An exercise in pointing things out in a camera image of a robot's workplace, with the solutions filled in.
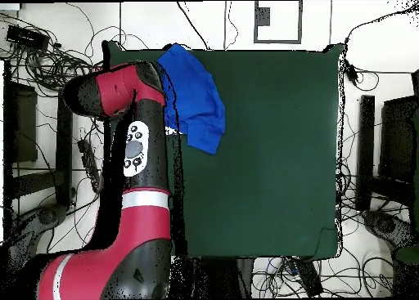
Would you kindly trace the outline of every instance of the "electronic device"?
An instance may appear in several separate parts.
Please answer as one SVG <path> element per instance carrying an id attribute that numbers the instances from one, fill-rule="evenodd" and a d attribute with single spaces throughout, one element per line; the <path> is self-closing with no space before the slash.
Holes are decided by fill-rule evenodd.
<path id="1" fill-rule="evenodd" d="M 40 51 L 46 51 L 49 43 L 47 35 L 16 25 L 9 25 L 6 40 L 10 43 Z"/>

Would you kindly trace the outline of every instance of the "blue shirt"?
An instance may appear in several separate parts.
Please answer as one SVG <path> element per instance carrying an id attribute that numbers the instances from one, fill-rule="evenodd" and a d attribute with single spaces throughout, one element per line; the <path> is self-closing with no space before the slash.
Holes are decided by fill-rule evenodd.
<path id="1" fill-rule="evenodd" d="M 225 132 L 225 108 L 211 74 L 178 44 L 174 44 L 157 62 L 169 76 L 168 79 L 162 73 L 163 89 L 167 96 L 164 112 L 166 125 L 178 129 L 173 107 L 176 97 L 179 130 L 187 134 L 187 144 L 215 154 Z"/>

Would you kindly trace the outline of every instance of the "black frame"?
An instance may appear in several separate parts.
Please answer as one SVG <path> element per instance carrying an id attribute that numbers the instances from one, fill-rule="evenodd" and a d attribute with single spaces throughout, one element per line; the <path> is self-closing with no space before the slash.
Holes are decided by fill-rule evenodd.
<path id="1" fill-rule="evenodd" d="M 389 199 L 412 207 L 415 201 L 414 185 L 407 182 L 390 180 L 385 177 L 374 177 L 374 113 L 375 97 L 362 96 L 359 106 L 358 132 L 358 172 L 355 191 L 355 209 L 370 209 L 372 192 L 389 197 Z"/>
<path id="2" fill-rule="evenodd" d="M 11 62 L 5 60 L 4 73 L 4 102 L 3 102 L 3 166 L 4 189 L 3 206 L 6 208 L 3 218 L 4 239 L 11 235 L 12 200 L 29 195 L 50 187 L 56 189 L 56 203 L 70 206 L 72 198 L 72 149 L 73 149 L 73 113 L 58 95 L 57 130 L 56 130 L 56 168 L 50 172 L 33 173 L 21 177 L 13 177 L 13 151 L 16 148 L 15 135 L 17 125 L 10 120 L 15 113 L 13 103 Z"/>
<path id="3" fill-rule="evenodd" d="M 254 40 L 255 44 L 301 44 L 301 38 L 303 37 L 303 1 L 299 2 L 299 15 L 298 15 L 298 38 L 291 40 L 259 40 L 258 39 L 258 27 L 260 24 L 261 14 L 264 12 L 269 13 L 270 8 L 259 8 L 259 1 L 255 1 L 255 31 Z"/>

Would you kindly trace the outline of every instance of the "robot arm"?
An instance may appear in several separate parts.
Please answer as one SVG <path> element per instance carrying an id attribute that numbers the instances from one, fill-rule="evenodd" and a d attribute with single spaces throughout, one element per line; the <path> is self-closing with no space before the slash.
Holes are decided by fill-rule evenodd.
<path id="1" fill-rule="evenodd" d="M 139 61 L 77 77 L 63 97 L 83 116 L 114 118 L 129 110 L 122 209 L 114 243 L 52 259 L 38 276 L 36 298 L 165 298 L 170 213 L 164 93 L 156 69 Z"/>

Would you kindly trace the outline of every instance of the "robot button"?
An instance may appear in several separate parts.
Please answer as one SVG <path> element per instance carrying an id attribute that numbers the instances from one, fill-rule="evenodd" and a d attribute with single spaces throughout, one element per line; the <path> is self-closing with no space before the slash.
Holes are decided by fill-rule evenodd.
<path id="1" fill-rule="evenodd" d="M 133 159 L 142 152 L 142 143 L 138 141 L 129 141 L 125 146 L 125 157 Z"/>
<path id="2" fill-rule="evenodd" d="M 138 165 L 140 165 L 141 164 L 141 159 L 138 157 L 138 158 L 136 158 L 134 161 L 133 161 L 133 165 L 135 165 L 136 167 L 138 166 Z"/>

